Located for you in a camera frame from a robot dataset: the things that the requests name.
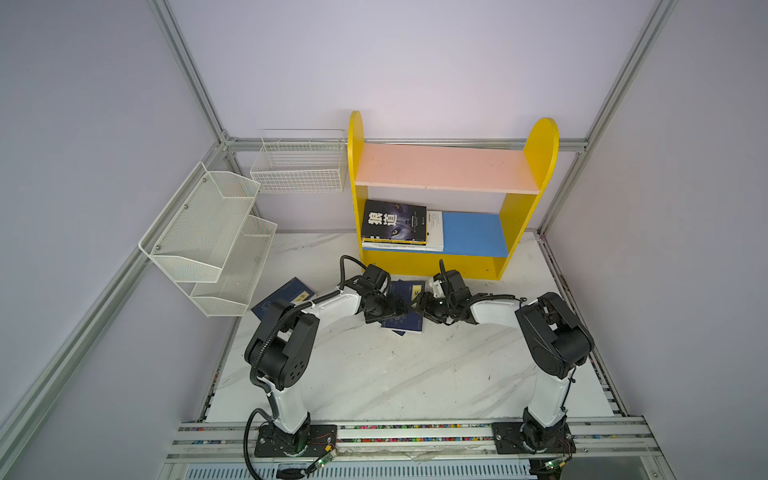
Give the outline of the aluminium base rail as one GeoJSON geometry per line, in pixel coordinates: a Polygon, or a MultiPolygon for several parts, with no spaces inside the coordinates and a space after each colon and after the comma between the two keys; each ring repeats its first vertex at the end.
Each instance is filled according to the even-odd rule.
{"type": "Polygon", "coordinates": [[[552,448],[521,448],[518,422],[502,420],[331,421],[313,426],[306,449],[287,455],[261,418],[187,423],[162,479],[276,479],[312,467],[313,479],[672,479],[641,417],[570,418],[552,448]]]}

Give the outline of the navy book yellow label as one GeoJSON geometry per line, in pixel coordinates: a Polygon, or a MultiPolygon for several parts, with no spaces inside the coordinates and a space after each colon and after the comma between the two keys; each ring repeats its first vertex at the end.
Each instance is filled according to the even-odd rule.
{"type": "Polygon", "coordinates": [[[259,301],[252,309],[251,312],[259,319],[262,320],[266,315],[269,307],[274,302],[289,302],[293,304],[301,303],[309,300],[315,296],[315,291],[307,286],[304,282],[297,277],[293,277],[291,280],[283,284],[274,292],[267,295],[263,300],[259,301]]]}
{"type": "Polygon", "coordinates": [[[423,316],[415,310],[412,303],[424,291],[424,287],[425,282],[422,280],[394,282],[391,293],[402,301],[405,312],[386,320],[382,327],[399,336],[420,334],[423,331],[423,316]]]}

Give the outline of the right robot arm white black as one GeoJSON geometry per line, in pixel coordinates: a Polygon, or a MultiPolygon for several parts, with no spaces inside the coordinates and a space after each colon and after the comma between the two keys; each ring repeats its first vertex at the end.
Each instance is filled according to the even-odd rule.
{"type": "Polygon", "coordinates": [[[513,444],[540,453],[565,439],[566,402],[575,372],[589,359],[594,339],[555,292],[533,301],[514,294],[473,294],[456,270],[441,271],[410,306],[426,319],[443,325],[500,325],[521,332],[537,367],[534,392],[522,414],[513,444]]]}

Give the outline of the black wolf cover book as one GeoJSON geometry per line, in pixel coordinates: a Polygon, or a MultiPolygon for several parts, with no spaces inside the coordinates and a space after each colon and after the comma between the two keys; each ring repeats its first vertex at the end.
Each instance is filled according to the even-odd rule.
{"type": "Polygon", "coordinates": [[[381,200],[365,202],[361,239],[391,239],[427,242],[427,208],[381,200]]]}

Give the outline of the white mesh two-tier rack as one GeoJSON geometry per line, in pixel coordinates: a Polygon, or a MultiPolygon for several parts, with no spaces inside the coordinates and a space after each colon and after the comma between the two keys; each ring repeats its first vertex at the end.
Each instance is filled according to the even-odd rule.
{"type": "Polygon", "coordinates": [[[277,232],[255,214],[259,189],[199,163],[138,243],[207,317],[240,317],[253,305],[277,232]]]}

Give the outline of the white portfolio book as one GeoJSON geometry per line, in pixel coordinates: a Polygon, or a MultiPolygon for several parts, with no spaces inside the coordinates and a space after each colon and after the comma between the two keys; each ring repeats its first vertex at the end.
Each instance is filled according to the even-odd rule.
{"type": "Polygon", "coordinates": [[[428,253],[441,253],[444,249],[444,231],[443,231],[443,213],[441,211],[427,211],[426,215],[427,225],[427,243],[426,248],[413,249],[413,248],[372,248],[371,246],[364,246],[365,250],[404,250],[404,251],[416,251],[416,252],[428,252],[428,253]]]}

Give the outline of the yellow bookshelf pink blue shelves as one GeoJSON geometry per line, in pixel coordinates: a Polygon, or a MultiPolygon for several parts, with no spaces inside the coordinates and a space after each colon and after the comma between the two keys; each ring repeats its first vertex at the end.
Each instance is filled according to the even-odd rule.
{"type": "Polygon", "coordinates": [[[430,276],[438,261],[470,279],[503,277],[555,171],[560,133],[538,120],[520,150],[371,143],[360,112],[348,125],[348,172],[355,226],[367,201],[421,204],[443,214],[440,252],[376,250],[360,240],[364,262],[397,275],[430,276]]]}

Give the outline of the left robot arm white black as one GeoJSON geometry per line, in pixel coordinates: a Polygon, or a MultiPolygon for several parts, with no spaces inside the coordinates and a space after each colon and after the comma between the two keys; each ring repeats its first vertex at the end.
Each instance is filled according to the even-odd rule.
{"type": "Polygon", "coordinates": [[[255,446],[246,447],[246,452],[257,457],[308,456],[333,444],[337,428],[311,424],[298,386],[318,331],[355,315],[367,324],[401,320],[422,290],[421,285],[394,281],[370,264],[350,278],[341,271],[339,284],[324,295],[292,298],[281,288],[254,307],[260,324],[243,357],[250,366],[251,383],[265,392],[271,412],[252,413],[264,424],[258,427],[255,446]]]}

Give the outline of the yellow cartoon cover book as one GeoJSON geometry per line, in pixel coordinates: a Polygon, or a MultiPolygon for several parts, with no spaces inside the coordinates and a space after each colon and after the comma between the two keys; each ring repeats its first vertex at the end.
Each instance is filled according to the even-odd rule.
{"type": "Polygon", "coordinates": [[[362,244],[364,246],[371,246],[372,248],[395,248],[395,249],[397,248],[420,249],[420,248],[426,248],[428,246],[427,242],[375,239],[375,238],[363,238],[362,244]]]}

